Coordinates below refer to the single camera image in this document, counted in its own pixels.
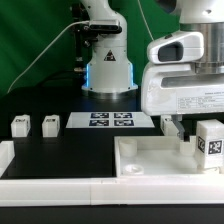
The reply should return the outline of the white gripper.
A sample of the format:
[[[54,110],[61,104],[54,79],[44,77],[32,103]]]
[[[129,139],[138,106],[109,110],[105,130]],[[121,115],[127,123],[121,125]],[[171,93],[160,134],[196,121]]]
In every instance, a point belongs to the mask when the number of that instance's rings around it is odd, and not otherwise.
[[[144,69],[141,109],[146,115],[172,115],[178,137],[184,140],[182,116],[224,112],[224,73],[196,74],[186,64],[153,65]]]

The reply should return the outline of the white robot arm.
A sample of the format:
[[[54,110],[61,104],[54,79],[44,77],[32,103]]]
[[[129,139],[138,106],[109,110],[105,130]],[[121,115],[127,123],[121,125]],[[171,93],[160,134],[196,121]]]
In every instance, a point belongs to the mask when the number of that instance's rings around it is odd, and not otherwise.
[[[184,114],[224,112],[224,0],[154,0],[180,17],[178,31],[152,41],[142,84],[133,83],[127,58],[127,23],[108,0],[80,0],[92,59],[86,66],[85,95],[118,99],[141,91],[141,110],[170,115],[177,128]]]

